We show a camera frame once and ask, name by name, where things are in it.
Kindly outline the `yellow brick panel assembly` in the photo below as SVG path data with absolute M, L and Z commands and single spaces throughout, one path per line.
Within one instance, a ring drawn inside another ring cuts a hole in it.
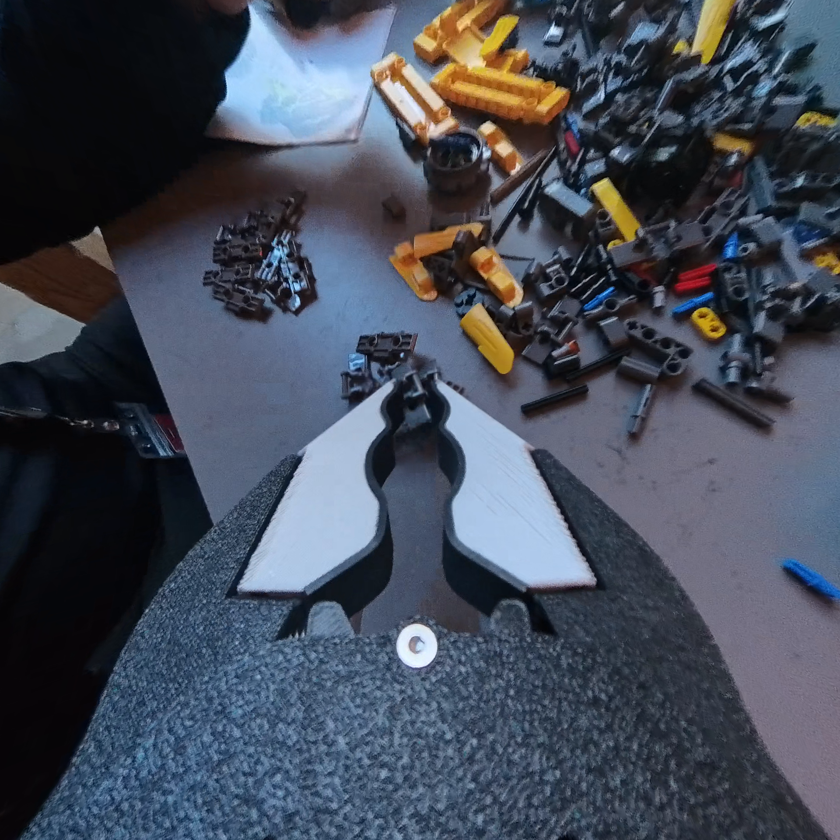
M 374 89 L 410 140 L 427 147 L 459 129 L 451 106 L 504 120 L 547 125 L 567 107 L 571 92 L 525 73 L 529 53 L 507 46 L 518 26 L 502 1 L 455 2 L 413 40 L 417 58 L 448 63 L 426 80 L 396 53 L 371 68 Z

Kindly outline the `pile of grey brick parts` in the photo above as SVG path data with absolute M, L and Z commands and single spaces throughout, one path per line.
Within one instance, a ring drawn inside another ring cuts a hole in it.
M 526 73 L 571 93 L 554 146 L 520 176 L 493 231 L 539 215 L 561 243 L 531 260 L 533 306 L 494 318 L 560 389 L 525 417 L 584 399 L 603 372 L 637 387 L 626 433 L 690 368 L 683 324 L 719 348 L 691 390 L 762 431 L 794 395 L 784 342 L 838 332 L 838 111 L 803 75 L 816 42 L 784 35 L 790 2 L 552 2 Z M 641 223 L 625 241 L 591 193 L 608 177 Z

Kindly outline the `heap of black track links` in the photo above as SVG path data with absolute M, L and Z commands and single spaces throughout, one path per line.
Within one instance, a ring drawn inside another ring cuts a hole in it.
M 294 190 L 219 227 L 203 287 L 240 319 L 299 315 L 318 299 L 317 278 L 300 241 L 308 193 Z

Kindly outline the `small blue pin piece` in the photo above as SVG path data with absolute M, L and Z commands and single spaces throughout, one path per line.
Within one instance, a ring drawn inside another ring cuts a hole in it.
M 830 602 L 839 601 L 838 585 L 829 581 L 825 576 L 810 566 L 794 559 L 785 559 L 781 564 L 782 570 L 797 580 L 809 591 Z

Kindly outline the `dark grey brick cluster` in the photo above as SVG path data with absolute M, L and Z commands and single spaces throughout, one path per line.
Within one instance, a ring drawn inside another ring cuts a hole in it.
M 342 399 L 357 403 L 377 391 L 412 355 L 417 338 L 416 332 L 362 334 L 341 373 Z

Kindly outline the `yellow brick beam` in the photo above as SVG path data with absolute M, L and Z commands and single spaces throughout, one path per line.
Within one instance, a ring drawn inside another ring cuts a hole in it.
M 612 180 L 605 177 L 593 183 L 591 194 L 608 213 L 623 239 L 633 241 L 642 225 Z

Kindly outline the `grey desk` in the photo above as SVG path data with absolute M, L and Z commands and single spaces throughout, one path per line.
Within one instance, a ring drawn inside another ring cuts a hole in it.
M 202 286 L 218 227 L 289 190 L 307 191 L 301 239 L 318 299 L 299 316 L 244 321 Z M 406 220 L 381 201 L 398 196 Z M 838 332 L 799 333 L 778 356 L 793 406 L 770 431 L 691 390 L 719 348 L 683 324 L 688 372 L 655 396 L 629 437 L 637 387 L 598 374 L 579 402 L 524 416 L 560 389 L 517 360 L 498 375 L 452 305 L 423 302 L 394 271 L 394 246 L 431 217 L 421 167 L 373 94 L 357 143 L 268 152 L 217 147 L 104 233 L 125 297 L 214 521 L 347 408 L 340 372 L 361 333 L 411 330 L 483 411 L 548 449 L 664 559 L 717 640 L 768 751 L 838 837 L 838 604 L 782 571 L 798 560 L 838 585 Z

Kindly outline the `white instruction booklet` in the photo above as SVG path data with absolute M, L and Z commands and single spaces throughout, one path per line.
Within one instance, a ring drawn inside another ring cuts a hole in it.
M 227 93 L 206 136 L 271 148 L 357 141 L 368 112 L 371 68 L 385 53 L 396 7 L 380 2 L 311 29 L 253 2 L 243 48 L 226 71 Z

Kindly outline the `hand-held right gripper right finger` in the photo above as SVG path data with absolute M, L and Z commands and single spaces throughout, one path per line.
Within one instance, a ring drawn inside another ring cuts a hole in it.
M 453 387 L 435 391 L 455 550 L 524 594 L 596 588 L 533 447 Z

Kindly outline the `yellow pointed brick piece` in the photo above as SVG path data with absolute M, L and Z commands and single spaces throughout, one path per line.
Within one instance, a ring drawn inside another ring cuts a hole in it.
M 417 234 L 395 246 L 389 261 L 415 296 L 435 301 L 456 282 L 456 263 L 461 260 L 457 245 L 483 245 L 487 225 L 467 222 Z

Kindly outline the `small yellow brick piece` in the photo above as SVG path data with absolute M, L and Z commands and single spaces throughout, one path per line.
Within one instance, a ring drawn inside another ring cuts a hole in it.
M 490 150 L 490 157 L 504 176 L 513 175 L 523 166 L 523 158 L 505 132 L 492 121 L 478 127 L 478 135 Z
M 476 249 L 469 257 L 469 264 L 503 305 L 513 309 L 522 304 L 522 285 L 494 248 L 484 246 Z

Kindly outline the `yellow curved brick piece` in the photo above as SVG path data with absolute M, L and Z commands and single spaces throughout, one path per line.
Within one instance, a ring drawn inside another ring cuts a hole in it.
M 500 375 L 511 372 L 515 353 L 483 304 L 471 307 L 459 321 L 463 333 Z

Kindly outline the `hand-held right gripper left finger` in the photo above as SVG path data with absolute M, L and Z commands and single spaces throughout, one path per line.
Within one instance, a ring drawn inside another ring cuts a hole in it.
M 395 393 L 395 383 L 383 385 L 299 452 L 238 580 L 238 595 L 315 595 L 381 544 L 382 486 L 394 461 L 388 406 Z

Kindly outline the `small dark grey brick piece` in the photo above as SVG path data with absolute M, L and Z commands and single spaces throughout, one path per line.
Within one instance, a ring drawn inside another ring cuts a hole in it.
M 442 408 L 435 383 L 439 379 L 440 370 L 435 362 L 419 367 L 400 364 L 393 369 L 392 380 L 400 397 L 402 418 L 395 431 L 398 437 L 438 426 Z

